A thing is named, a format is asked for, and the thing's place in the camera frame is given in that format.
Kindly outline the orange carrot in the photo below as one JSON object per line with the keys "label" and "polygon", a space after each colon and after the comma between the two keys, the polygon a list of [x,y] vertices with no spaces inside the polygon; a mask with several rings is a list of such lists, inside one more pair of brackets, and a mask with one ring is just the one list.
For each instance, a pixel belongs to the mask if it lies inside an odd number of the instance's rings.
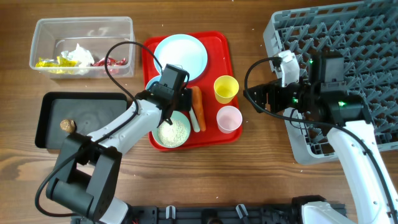
{"label": "orange carrot", "polygon": [[198,125],[201,131],[206,131],[205,113],[203,110],[203,98],[201,90],[198,86],[191,87],[192,90],[192,106],[197,117]]}

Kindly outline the white rice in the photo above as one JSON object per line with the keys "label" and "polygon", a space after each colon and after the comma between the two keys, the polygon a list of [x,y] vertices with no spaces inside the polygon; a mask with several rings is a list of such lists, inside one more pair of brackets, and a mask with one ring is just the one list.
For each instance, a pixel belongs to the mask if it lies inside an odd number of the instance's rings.
{"label": "white rice", "polygon": [[178,147],[188,138],[188,129],[180,120],[172,119],[172,124],[162,123],[158,128],[158,137],[166,147]]}

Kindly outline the green bowl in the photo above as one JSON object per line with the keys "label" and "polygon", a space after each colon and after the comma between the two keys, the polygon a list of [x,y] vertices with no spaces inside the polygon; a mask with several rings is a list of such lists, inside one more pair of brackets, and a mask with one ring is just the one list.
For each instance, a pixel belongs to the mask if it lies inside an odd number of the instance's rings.
{"label": "green bowl", "polygon": [[174,111],[170,119],[172,124],[164,121],[153,130],[152,137],[162,147],[176,148],[188,140],[191,126],[188,118],[179,111]]}

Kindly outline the yellow plastic cup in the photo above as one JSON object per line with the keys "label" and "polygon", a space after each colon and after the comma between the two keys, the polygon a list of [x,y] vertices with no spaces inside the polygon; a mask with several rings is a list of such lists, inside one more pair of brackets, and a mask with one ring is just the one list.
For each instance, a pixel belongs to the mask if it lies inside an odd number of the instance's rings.
{"label": "yellow plastic cup", "polygon": [[218,77],[214,82],[214,92],[217,102],[228,104],[239,91],[238,81],[230,75]]}

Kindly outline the pink plastic cup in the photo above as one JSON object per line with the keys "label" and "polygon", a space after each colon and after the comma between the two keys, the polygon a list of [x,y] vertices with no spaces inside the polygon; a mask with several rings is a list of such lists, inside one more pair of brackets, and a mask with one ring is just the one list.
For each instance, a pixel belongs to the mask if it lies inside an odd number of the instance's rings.
{"label": "pink plastic cup", "polygon": [[230,134],[242,125],[243,116],[236,107],[224,106],[217,112],[216,122],[222,133]]}

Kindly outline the light blue plate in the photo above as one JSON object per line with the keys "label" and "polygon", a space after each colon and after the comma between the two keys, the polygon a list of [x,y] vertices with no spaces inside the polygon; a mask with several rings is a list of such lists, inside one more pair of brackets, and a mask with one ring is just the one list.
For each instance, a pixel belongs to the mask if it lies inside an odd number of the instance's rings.
{"label": "light blue plate", "polygon": [[187,34],[166,37],[155,48],[154,55],[162,69],[170,64],[186,70],[190,75],[189,81],[197,79],[208,63],[205,46],[197,38]]}

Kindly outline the white tissue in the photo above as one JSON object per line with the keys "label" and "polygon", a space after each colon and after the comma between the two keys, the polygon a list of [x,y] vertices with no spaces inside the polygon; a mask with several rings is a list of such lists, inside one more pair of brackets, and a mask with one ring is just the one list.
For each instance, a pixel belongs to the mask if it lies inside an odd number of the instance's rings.
{"label": "white tissue", "polygon": [[79,69],[73,72],[74,75],[85,75],[89,72],[87,67],[94,64],[95,60],[89,50],[76,45],[73,51],[61,52],[61,64],[63,67],[78,67]]}

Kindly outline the brown nut shell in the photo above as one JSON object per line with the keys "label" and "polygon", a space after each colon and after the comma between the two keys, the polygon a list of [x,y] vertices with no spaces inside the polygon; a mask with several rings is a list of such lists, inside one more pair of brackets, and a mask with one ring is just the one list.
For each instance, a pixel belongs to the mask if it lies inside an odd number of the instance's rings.
{"label": "brown nut shell", "polygon": [[60,122],[60,128],[67,133],[74,133],[76,131],[76,124],[72,119],[64,119]]}

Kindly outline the yellow candy wrapper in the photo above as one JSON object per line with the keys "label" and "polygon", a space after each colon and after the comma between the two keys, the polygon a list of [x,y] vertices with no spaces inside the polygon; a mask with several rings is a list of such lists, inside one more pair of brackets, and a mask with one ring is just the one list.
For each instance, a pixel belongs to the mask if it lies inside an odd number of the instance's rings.
{"label": "yellow candy wrapper", "polygon": [[77,66],[78,61],[68,60],[62,56],[58,56],[57,59],[39,58],[39,61],[35,64],[36,68],[51,68],[50,73],[55,74],[73,74],[73,71],[67,70],[67,67]]}

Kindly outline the red snack wrapper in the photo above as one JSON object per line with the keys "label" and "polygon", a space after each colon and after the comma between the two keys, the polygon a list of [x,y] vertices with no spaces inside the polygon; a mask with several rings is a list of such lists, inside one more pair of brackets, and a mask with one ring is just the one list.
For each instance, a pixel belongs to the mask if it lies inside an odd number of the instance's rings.
{"label": "red snack wrapper", "polygon": [[[113,59],[113,58],[109,57],[107,62],[105,62],[105,58],[102,58],[101,60],[99,60],[99,61],[97,61],[95,63],[92,63],[91,66],[92,67],[102,67],[103,68],[105,64],[107,64],[108,67],[123,66],[123,65],[127,64],[127,60],[126,60],[126,58],[123,58],[122,60],[116,60],[116,59]],[[116,74],[120,73],[120,69],[118,69],[118,68],[110,69],[109,68],[109,72],[112,75],[116,75]]]}

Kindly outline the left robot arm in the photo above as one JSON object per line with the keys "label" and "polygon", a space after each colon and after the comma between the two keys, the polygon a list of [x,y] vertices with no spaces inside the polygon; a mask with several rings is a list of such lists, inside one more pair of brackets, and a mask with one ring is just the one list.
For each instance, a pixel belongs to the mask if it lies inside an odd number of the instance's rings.
{"label": "left robot arm", "polygon": [[171,122],[174,111],[187,111],[192,91],[156,84],[138,93],[130,108],[103,128],[84,136],[69,134],[53,171],[41,183],[45,196],[94,223],[132,223],[132,207],[116,198],[121,159],[147,133]]}

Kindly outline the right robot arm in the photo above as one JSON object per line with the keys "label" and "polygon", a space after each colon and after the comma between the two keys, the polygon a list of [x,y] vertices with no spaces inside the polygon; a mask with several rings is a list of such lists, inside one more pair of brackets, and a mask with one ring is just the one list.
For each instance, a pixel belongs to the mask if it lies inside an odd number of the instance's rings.
{"label": "right robot arm", "polygon": [[354,199],[359,223],[397,223],[397,191],[377,148],[367,104],[345,92],[344,57],[338,52],[310,56],[308,81],[289,50],[269,57],[277,79],[244,88],[259,113],[297,122],[280,111],[308,113],[306,124],[322,129],[337,154]]}

